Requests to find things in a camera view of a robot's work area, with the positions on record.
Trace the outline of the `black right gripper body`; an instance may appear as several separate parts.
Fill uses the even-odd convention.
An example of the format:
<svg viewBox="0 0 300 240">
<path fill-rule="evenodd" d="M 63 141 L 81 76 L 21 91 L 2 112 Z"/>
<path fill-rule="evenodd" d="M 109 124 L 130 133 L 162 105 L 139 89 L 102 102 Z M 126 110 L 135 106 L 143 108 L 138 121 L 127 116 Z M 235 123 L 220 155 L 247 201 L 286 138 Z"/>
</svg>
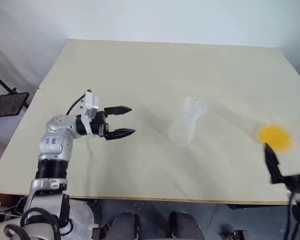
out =
<svg viewBox="0 0 300 240">
<path fill-rule="evenodd" d="M 300 193 L 300 174 L 286 176 L 281 175 L 280 173 L 272 174 L 270 181 L 272 184 L 284 184 L 291 192 Z"/>
</svg>

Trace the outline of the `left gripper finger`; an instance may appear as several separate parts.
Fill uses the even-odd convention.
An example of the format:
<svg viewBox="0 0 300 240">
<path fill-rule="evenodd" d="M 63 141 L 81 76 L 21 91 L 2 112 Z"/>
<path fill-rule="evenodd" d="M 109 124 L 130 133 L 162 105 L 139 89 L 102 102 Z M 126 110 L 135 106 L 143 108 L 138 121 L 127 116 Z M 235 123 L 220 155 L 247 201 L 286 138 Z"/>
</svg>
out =
<svg viewBox="0 0 300 240">
<path fill-rule="evenodd" d="M 132 111 L 130 107 L 127 106 L 114 106 L 114 107 L 105 107 L 104 108 L 104 114 L 106 116 L 109 115 L 124 115 L 128 112 Z"/>
<path fill-rule="evenodd" d="M 135 129 L 130 129 L 130 128 L 119 128 L 114 131 L 107 131 L 106 134 L 104 135 L 104 138 L 107 141 L 121 139 L 132 135 L 135 131 L 136 131 Z"/>
</svg>

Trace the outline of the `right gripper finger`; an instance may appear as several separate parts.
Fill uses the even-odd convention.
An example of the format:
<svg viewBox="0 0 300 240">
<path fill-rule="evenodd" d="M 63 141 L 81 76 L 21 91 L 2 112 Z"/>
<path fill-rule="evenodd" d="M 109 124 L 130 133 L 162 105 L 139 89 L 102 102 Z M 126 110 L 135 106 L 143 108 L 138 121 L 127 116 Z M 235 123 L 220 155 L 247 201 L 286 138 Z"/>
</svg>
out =
<svg viewBox="0 0 300 240">
<path fill-rule="evenodd" d="M 272 150 L 272 148 L 266 143 L 264 145 L 264 159 L 266 166 L 268 168 L 268 172 L 270 174 L 270 181 L 272 184 L 282 183 L 282 174 L 279 169 L 279 161 Z"/>
</svg>

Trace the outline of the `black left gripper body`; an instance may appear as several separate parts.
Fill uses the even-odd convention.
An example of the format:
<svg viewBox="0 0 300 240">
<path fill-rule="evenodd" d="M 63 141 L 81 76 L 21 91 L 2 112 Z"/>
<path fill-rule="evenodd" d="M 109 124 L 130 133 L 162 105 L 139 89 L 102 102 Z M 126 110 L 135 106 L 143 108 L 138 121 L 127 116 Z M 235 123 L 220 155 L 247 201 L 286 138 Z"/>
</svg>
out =
<svg viewBox="0 0 300 240">
<path fill-rule="evenodd" d="M 106 122 L 108 114 L 105 110 L 98 111 L 90 122 L 90 128 L 94 135 L 106 138 L 109 133 L 109 125 Z"/>
</svg>

